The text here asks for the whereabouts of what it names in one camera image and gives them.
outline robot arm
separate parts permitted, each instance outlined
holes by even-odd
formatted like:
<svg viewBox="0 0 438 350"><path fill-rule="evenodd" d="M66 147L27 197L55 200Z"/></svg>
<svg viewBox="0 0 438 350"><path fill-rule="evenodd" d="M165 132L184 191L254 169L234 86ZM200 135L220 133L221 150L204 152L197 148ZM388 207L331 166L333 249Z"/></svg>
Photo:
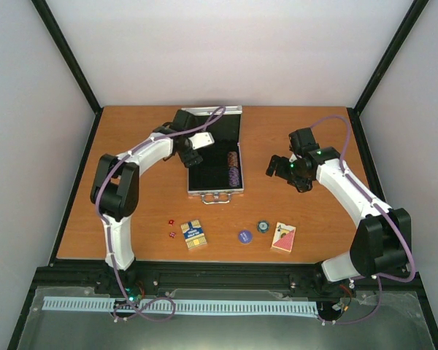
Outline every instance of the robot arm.
<svg viewBox="0 0 438 350"><path fill-rule="evenodd" d="M291 133L289 139L291 158L273 155L266 174L285 179L301 193L310 191L313 181L318 181L336 197L357 227L349 252L316 264L316 290L325 292L334 282L405 265L407 255L380 210L395 222L407 242L411 231L409 214L404 209L393 210L374 195L344 161L341 164L338 151L320 148L310 128Z"/></svg>
<svg viewBox="0 0 438 350"><path fill-rule="evenodd" d="M138 149L116 156L103 155L99 160L91 190L93 203L96 202L108 173L116 163L126 158L113 176L119 179L118 184L109 182L99 202L99 211L105 218L103 220L107 248L105 261L109 266L126 270L134 261L131 248L131 215L138 204L140 176L159 160L166 160L176 152L179 153L185 167L196 165L202 161L196 150L214 143L212 135L208 132L174 138L163 137L169 133L182 131L184 128L190 129L196 124L194 118L195 116L190 113L179 111L174 122L167 123L169 128L162 126L155 129ZM112 253L117 266L112 264Z"/></svg>

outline brown tabletop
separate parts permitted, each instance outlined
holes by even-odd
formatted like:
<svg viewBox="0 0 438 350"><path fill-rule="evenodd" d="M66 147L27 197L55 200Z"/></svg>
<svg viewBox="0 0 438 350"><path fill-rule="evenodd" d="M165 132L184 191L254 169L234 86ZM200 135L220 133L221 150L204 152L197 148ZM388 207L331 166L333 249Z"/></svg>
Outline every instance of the brown tabletop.
<svg viewBox="0 0 438 350"><path fill-rule="evenodd" d="M89 193L97 163L104 153L116 155L148 137L152 129L171 121L178 106L108 106L89 154L72 212L58 250L58 258L103 259L104 231ZM228 204L205 205L188 197L187 171L178 157L150 168L140 180L139 205L131 221L131 244L138 260L315 263L346 252L356 228L332 194L317 182L313 190L297 193L265 171L272 155L289 156L288 134L310 126L330 114L347 116L344 107L244 107L241 127L245 191ZM340 120L329 120L314 129L321 147L339 151L345 139ZM365 184L366 177L352 136L346 161ZM174 226L168 221L173 219ZM180 224L199 219L207 245L189 250ZM271 224L259 233L259 220ZM276 222L297 227L291 253L271 250ZM239 231L253 233L251 243L241 244ZM169 236L176 232L175 238Z"/></svg>

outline white backdrop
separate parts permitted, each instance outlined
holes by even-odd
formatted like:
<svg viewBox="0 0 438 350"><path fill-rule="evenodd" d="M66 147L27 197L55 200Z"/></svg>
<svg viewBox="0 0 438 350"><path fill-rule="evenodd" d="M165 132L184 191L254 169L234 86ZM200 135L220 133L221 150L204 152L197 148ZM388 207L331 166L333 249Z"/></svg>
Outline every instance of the white backdrop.
<svg viewBox="0 0 438 350"><path fill-rule="evenodd" d="M102 106L354 106L411 2L48 4Z"/></svg>
<svg viewBox="0 0 438 350"><path fill-rule="evenodd" d="M438 1L430 1L361 115L392 206L412 216L413 252L438 324Z"/></svg>
<svg viewBox="0 0 438 350"><path fill-rule="evenodd" d="M48 264L93 119L31 2L0 0L0 349Z"/></svg>

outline green poker chip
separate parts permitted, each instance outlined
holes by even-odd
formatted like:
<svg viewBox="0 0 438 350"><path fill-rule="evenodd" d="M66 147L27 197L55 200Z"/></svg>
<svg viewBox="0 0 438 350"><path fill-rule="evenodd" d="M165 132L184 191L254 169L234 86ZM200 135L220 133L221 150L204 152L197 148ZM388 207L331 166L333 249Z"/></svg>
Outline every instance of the green poker chip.
<svg viewBox="0 0 438 350"><path fill-rule="evenodd" d="M269 230L269 222L265 221L265 220L261 220L258 225L256 226L256 229L258 230L258 232L261 233L266 233Z"/></svg>

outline black metal frame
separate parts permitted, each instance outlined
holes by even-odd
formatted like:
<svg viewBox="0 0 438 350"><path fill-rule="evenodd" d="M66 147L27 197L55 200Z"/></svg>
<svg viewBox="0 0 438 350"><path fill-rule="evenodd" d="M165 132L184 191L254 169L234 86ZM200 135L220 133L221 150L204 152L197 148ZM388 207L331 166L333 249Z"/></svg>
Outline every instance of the black metal frame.
<svg viewBox="0 0 438 350"><path fill-rule="evenodd" d="M89 152L92 147L94 136L96 135L99 121L103 109L100 107L95 95L93 94L88 81L84 77L82 70L76 61L64 35L58 27L55 18L50 11L45 0L32 0L37 12L45 23L55 44L60 50L68 67L77 80L82 93L88 100L89 105L95 113L94 123L91 128L88 142L82 156L80 167L72 191L69 196L68 204L64 212L60 229L58 231L49 265L37 268L32 281L29 293L23 305L23 310L16 324L15 331L9 343L8 349L16 349L23 331L36 288L39 286L76 286L76 287L95 287L109 288L109 292L116 295L116 288L111 290L111 273L107 264L102 260L59 260L56 258L61 239L64 234L66 223L74 203L77 189L80 184L82 173ZM361 161L364 166L370 190L382 200L385 199L383 189L380 185L376 168L367 144L364 129L361 124L361 113L373 95L376 87L388 70L391 62L399 51L402 43L407 38L415 21L420 16L428 0L414 0L409 11L405 15L394 38L381 58L380 63L375 69L371 79L361 94L354 108L347 108L347 113L353 128L353 133L360 152ZM189 262L135 262L134 268L139 271L143 280L146 292L151 295L160 295L177 288L217 288L217 289L265 289L275 292L282 292L293 297L306 297L309 300L324 301L334 300L336 296L323 297L314 292L303 292L299 289L299 282L302 276L308 276L313 269L313 265L269 265L269 264L217 264L217 263L189 263ZM403 276L402 271L391 271L397 276ZM357 282L358 288L362 290L377 290L376 282L365 279ZM429 301L426 297L420 276L417 275L414 281L409 284L385 280L383 281L384 290L414 291L417 293L423 314L435 347L438 349L438 328L430 309Z"/></svg>

